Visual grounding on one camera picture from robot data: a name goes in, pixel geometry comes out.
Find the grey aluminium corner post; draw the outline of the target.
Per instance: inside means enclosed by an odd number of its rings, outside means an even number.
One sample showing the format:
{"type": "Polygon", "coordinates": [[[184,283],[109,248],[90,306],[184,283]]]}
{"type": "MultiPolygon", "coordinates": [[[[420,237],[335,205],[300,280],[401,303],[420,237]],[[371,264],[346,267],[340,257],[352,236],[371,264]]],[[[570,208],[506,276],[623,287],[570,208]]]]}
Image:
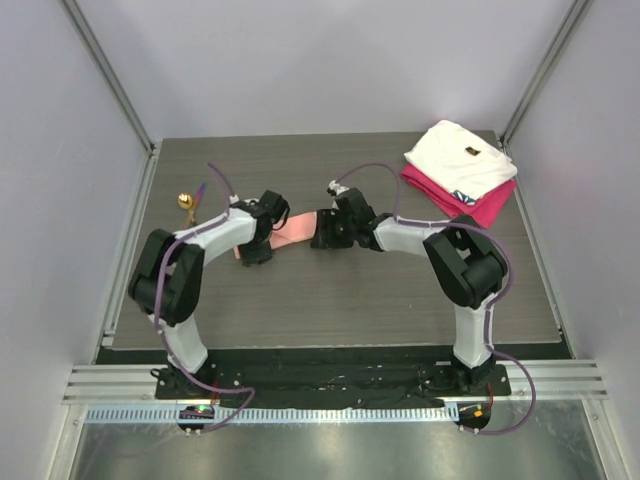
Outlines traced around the grey aluminium corner post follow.
{"type": "Polygon", "coordinates": [[[541,94],[546,82],[551,77],[593,3],[593,0],[574,0],[570,3],[569,9],[554,33],[504,131],[499,135],[499,142],[503,147],[507,147],[514,139],[526,115],[541,94]]]}

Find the gold spoon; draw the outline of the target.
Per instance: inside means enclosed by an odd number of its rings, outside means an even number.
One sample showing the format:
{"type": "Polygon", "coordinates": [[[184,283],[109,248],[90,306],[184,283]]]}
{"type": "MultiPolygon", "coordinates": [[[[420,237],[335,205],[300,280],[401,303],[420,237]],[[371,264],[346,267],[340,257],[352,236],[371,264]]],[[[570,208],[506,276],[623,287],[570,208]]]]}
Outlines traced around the gold spoon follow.
{"type": "Polygon", "coordinates": [[[182,192],[177,196],[177,204],[180,209],[186,212],[185,224],[189,225],[194,221],[195,200],[194,197],[186,192],[182,192]]]}

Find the magenta folded cloth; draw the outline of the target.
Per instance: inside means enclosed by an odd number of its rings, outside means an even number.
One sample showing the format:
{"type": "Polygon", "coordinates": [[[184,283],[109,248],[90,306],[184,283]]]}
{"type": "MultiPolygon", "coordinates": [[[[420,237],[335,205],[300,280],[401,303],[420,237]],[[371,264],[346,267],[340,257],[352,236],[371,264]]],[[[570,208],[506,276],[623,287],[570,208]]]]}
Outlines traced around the magenta folded cloth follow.
{"type": "Polygon", "coordinates": [[[515,180],[508,180],[479,199],[473,199],[459,190],[446,191],[411,165],[401,170],[400,177],[426,195],[449,218],[468,215],[484,228],[489,228],[495,222],[517,186],[515,180]]]}

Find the white folded cloth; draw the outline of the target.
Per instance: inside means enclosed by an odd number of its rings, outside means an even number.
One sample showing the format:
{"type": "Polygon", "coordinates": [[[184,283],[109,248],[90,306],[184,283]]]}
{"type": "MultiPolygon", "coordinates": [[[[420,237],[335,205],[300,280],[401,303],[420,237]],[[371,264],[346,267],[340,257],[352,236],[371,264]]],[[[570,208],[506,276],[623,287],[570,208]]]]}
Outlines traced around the white folded cloth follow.
{"type": "Polygon", "coordinates": [[[404,154],[406,161],[448,194],[473,205],[517,175],[497,147],[449,120],[430,127],[404,154]]]}

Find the aluminium front rail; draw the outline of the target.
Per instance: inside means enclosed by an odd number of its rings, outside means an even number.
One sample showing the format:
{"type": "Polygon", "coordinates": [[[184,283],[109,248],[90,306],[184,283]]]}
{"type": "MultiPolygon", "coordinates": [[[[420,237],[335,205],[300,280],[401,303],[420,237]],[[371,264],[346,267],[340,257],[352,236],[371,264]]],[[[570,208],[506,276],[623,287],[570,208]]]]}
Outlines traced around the aluminium front rail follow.
{"type": "MultiPolygon", "coordinates": [[[[533,380],[539,400],[606,399],[607,389],[593,360],[524,360],[518,367],[507,361],[504,377],[510,398],[526,400],[533,380]]],[[[158,403],[153,365],[80,365],[71,370],[62,402],[73,404],[158,403]]]]}

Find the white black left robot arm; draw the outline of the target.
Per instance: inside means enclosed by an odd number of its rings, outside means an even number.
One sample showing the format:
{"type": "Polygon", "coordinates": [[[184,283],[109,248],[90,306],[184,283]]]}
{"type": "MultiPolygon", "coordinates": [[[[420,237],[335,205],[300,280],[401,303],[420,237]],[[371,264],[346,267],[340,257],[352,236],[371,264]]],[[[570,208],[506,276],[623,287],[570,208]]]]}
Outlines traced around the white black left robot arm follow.
{"type": "Polygon", "coordinates": [[[213,385],[212,373],[203,368],[208,351],[195,321],[205,267],[233,252],[245,266],[271,260],[272,233],[286,224],[289,213],[284,197],[267,190],[259,199],[234,197],[223,213],[195,227],[156,229],[147,237],[128,295],[149,315],[169,362],[182,370],[178,386],[190,398],[205,397],[213,385]]]}

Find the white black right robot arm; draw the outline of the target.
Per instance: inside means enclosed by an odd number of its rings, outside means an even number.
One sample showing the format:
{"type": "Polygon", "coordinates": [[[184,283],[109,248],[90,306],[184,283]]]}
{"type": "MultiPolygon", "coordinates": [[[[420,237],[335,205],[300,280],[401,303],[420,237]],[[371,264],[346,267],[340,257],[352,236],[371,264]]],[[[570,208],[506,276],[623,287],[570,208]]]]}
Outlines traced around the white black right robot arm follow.
{"type": "Polygon", "coordinates": [[[455,341],[451,380],[472,395],[483,388],[495,364],[492,341],[494,304],[509,277],[509,263],[496,242],[473,218],[418,221],[376,214],[362,192],[333,181],[329,209],[317,212],[311,247],[400,252],[429,260],[445,296],[454,305],[455,341]]]}

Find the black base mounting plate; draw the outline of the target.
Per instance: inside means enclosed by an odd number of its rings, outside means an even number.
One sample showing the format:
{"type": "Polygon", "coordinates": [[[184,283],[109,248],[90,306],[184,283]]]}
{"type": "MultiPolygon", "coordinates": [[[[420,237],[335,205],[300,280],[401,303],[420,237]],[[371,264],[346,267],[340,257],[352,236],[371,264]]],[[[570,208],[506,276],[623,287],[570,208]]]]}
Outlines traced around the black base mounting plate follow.
{"type": "Polygon", "coordinates": [[[453,397],[507,397],[505,366],[492,364],[470,382],[449,346],[212,350],[201,380],[174,367],[154,368],[159,400],[217,400],[258,409],[342,410],[436,407],[453,397]]]}

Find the iridescent purple utensil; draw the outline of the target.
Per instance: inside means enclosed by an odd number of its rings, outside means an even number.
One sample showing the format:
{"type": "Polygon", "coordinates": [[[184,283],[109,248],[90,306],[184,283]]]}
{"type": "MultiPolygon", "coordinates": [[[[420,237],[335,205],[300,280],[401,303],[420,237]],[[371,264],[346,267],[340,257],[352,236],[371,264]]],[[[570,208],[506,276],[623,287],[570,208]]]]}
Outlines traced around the iridescent purple utensil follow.
{"type": "Polygon", "coordinates": [[[194,226],[196,226],[196,225],[197,225],[197,221],[196,221],[196,211],[197,211],[197,209],[198,209],[198,207],[199,207],[199,205],[200,205],[200,203],[201,203],[201,201],[202,201],[202,198],[203,198],[204,193],[205,193],[205,191],[206,191],[206,187],[207,187],[207,184],[206,184],[206,183],[203,183],[203,184],[198,188],[198,190],[196,191],[196,193],[195,193],[195,194],[191,194],[191,195],[194,197],[194,200],[195,200],[195,203],[196,203],[196,205],[195,205],[195,212],[194,212],[194,221],[193,221],[191,224],[189,224],[189,225],[186,225],[186,224],[185,224],[185,222],[184,222],[184,224],[183,224],[183,229],[192,228],[192,227],[194,227],[194,226]]]}

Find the grey left corner post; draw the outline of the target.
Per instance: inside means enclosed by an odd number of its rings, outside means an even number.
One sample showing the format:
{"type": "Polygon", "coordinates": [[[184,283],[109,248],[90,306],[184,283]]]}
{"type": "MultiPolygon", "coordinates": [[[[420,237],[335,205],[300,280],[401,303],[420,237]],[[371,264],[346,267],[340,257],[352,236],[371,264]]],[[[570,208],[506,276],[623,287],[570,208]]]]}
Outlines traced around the grey left corner post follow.
{"type": "Polygon", "coordinates": [[[59,4],[76,30],[101,77],[106,82],[135,136],[144,150],[151,154],[154,151],[155,143],[144,127],[79,3],[75,0],[60,0],[59,4]]]}

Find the pink satin napkin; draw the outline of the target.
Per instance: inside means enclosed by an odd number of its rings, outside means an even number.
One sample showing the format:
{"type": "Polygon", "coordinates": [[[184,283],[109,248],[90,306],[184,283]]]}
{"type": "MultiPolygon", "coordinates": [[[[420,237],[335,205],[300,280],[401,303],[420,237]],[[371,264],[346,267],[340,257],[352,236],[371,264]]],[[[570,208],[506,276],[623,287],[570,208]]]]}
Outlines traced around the pink satin napkin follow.
{"type": "MultiPolygon", "coordinates": [[[[285,246],[295,243],[310,241],[314,235],[316,226],[316,212],[305,212],[293,217],[282,225],[282,229],[273,231],[270,245],[274,252],[285,246]]],[[[235,247],[234,256],[240,260],[240,248],[235,247]]]]}

